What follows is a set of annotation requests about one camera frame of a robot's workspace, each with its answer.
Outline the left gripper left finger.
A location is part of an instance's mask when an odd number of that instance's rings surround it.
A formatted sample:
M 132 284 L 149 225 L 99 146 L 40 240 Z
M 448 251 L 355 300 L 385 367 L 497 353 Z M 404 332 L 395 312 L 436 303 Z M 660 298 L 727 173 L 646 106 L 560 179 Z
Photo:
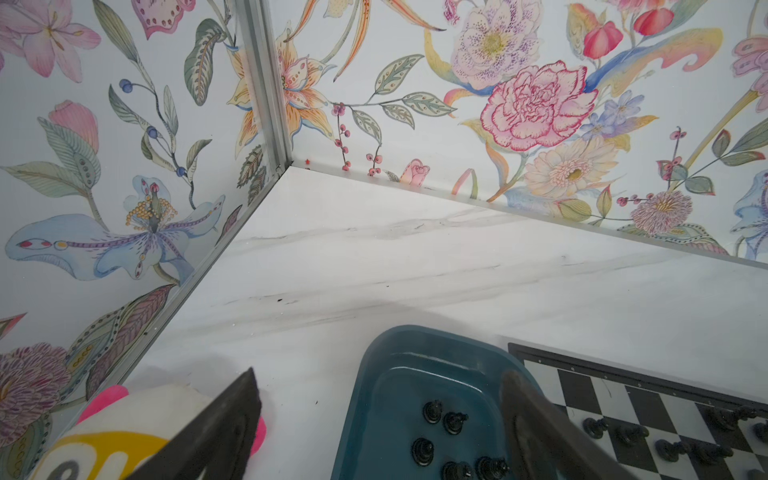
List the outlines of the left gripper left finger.
M 242 479 L 263 433 L 261 410 L 256 375 L 248 369 L 129 477 Z

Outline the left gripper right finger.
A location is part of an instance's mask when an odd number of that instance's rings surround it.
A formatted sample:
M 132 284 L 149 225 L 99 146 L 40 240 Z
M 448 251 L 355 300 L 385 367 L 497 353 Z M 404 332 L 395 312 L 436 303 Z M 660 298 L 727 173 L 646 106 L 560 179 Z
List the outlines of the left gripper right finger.
M 631 479 L 517 371 L 501 377 L 500 411 L 515 479 Z

